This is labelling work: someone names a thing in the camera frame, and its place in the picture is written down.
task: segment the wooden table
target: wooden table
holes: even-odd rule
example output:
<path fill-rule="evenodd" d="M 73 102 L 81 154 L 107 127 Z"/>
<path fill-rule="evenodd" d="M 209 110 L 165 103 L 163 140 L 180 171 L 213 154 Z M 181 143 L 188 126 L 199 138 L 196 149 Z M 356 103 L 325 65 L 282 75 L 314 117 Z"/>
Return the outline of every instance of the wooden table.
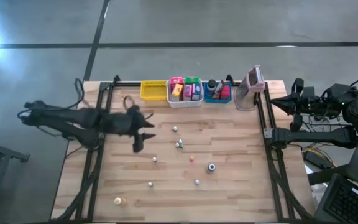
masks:
<path fill-rule="evenodd" d="M 272 98 L 286 95 L 283 81 L 268 81 L 268 84 Z M 84 88 L 85 100 L 96 105 L 99 82 L 85 82 Z M 115 87 L 111 111 L 124 111 L 122 101 L 131 95 L 142 111 L 154 110 L 149 121 L 155 128 L 140 131 L 157 136 L 146 140 L 143 151 L 138 154 L 132 153 L 132 138 L 107 136 L 95 222 L 266 222 L 277 219 L 257 108 L 239 111 L 231 101 L 228 104 L 203 102 L 198 108 L 173 109 L 166 101 L 142 101 L 139 92 L 139 87 Z M 273 110 L 277 126 L 287 128 L 291 117 L 275 106 Z M 175 148 L 180 138 L 183 149 Z M 78 146 L 77 142 L 70 143 L 67 153 Z M 191 155 L 195 157 L 194 162 L 189 161 Z M 157 163 L 152 162 L 155 156 Z M 65 161 L 52 218 L 59 216 L 78 193 L 85 157 L 86 150 L 82 149 Z M 314 204 L 299 148 L 285 149 L 284 160 L 291 190 L 313 214 Z M 213 174 L 206 173 L 210 162 L 216 164 Z M 200 180 L 199 185 L 195 185 L 195 179 Z M 127 205 L 115 205 L 116 197 L 126 198 Z M 288 217 L 281 189 L 280 198 L 284 217 Z"/>

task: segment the pink object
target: pink object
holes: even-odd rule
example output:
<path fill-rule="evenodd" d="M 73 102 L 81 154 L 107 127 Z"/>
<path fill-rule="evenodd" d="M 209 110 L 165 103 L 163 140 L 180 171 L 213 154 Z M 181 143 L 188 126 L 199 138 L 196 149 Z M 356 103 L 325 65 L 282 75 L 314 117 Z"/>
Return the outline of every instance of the pink object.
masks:
<path fill-rule="evenodd" d="M 171 91 L 173 90 L 173 88 L 175 87 L 176 84 L 183 85 L 183 83 L 184 83 L 183 77 L 172 77 L 171 78 Z"/>
<path fill-rule="evenodd" d="M 221 91 L 221 100 L 227 100 L 230 97 L 230 86 L 224 85 Z"/>
<path fill-rule="evenodd" d="M 192 84 L 189 85 L 185 84 L 185 89 L 183 90 L 183 101 L 191 101 L 192 86 L 193 86 Z"/>

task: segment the red box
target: red box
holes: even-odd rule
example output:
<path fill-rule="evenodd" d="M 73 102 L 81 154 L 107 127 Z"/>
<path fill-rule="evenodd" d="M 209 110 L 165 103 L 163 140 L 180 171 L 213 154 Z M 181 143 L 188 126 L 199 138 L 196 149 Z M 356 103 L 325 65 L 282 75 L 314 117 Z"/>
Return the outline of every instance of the red box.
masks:
<path fill-rule="evenodd" d="M 183 81 L 183 77 L 172 77 L 171 78 L 171 89 L 170 91 L 173 90 L 173 88 L 175 87 L 176 84 L 180 84 L 183 86 L 184 81 Z"/>
<path fill-rule="evenodd" d="M 230 97 L 230 86 L 224 85 L 221 91 L 221 100 L 228 100 Z"/>

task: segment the yellow container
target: yellow container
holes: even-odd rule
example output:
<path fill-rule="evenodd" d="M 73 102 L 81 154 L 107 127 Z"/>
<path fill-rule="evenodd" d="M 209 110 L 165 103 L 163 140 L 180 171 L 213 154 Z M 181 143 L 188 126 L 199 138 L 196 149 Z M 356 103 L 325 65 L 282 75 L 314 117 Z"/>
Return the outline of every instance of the yellow container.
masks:
<path fill-rule="evenodd" d="M 167 100 L 166 80 L 145 80 L 140 84 L 140 97 L 144 101 Z"/>

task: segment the white basket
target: white basket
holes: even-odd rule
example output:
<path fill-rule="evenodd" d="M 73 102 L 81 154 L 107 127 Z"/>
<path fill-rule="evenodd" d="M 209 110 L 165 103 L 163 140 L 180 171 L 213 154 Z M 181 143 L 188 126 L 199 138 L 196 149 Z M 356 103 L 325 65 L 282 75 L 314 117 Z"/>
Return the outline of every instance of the white basket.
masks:
<path fill-rule="evenodd" d="M 197 107 L 197 106 L 201 106 L 201 102 L 204 99 L 204 91 L 203 91 L 203 82 L 200 79 L 200 95 L 201 98 L 200 100 L 196 100 L 196 101 L 178 101 L 178 102 L 172 102 L 170 101 L 170 94 L 171 94 L 171 89 L 170 89 L 170 85 L 171 85 L 171 80 L 167 81 L 167 101 L 169 103 L 169 106 L 171 108 L 189 108 L 189 107 Z"/>

